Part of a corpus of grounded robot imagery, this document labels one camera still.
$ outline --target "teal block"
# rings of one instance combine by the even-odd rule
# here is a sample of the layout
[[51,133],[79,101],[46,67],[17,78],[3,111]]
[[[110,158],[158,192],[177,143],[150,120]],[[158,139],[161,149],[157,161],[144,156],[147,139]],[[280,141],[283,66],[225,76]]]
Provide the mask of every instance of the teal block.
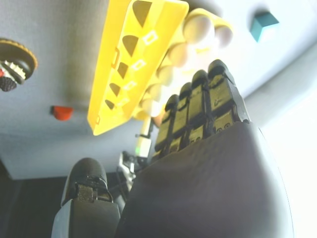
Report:
[[261,13],[253,18],[250,33],[256,42],[259,42],[266,31],[272,30],[272,27],[278,24],[278,20],[270,12]]

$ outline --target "teal cube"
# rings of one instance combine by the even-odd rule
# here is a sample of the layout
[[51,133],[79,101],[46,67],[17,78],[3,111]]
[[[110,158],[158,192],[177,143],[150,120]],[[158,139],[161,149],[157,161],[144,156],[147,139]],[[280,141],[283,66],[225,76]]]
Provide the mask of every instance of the teal cube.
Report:
[[250,32],[256,42],[264,42],[273,37],[278,25],[278,20],[270,12],[265,12],[253,18]]

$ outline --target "dark floor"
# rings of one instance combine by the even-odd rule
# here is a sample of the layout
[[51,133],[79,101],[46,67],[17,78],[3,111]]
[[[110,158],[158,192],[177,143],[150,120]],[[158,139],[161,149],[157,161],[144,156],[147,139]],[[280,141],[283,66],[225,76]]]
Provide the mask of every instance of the dark floor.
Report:
[[[116,192],[115,174],[108,187]],[[50,238],[66,178],[12,181],[0,162],[0,238]]]

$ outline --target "egg carton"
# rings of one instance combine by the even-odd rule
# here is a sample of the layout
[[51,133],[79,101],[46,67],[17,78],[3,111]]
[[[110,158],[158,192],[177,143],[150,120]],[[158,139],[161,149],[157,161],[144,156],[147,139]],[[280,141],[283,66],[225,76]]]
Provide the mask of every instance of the egg carton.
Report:
[[221,18],[188,11],[179,0],[109,1],[88,110],[94,135],[157,116],[182,75],[194,72],[188,59],[209,51],[217,31],[219,42],[232,37]]

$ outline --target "yellow egg carton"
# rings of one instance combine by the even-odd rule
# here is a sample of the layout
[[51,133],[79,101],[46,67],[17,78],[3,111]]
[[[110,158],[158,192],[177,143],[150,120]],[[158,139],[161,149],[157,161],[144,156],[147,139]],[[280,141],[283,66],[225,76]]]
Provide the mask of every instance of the yellow egg carton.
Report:
[[[170,47],[186,42],[183,24],[189,6],[179,0],[110,0],[88,110],[88,122],[99,135],[131,117],[148,117],[140,105],[158,84],[158,68],[172,65]],[[203,9],[215,26],[229,26]],[[196,48],[197,53],[205,49]]]

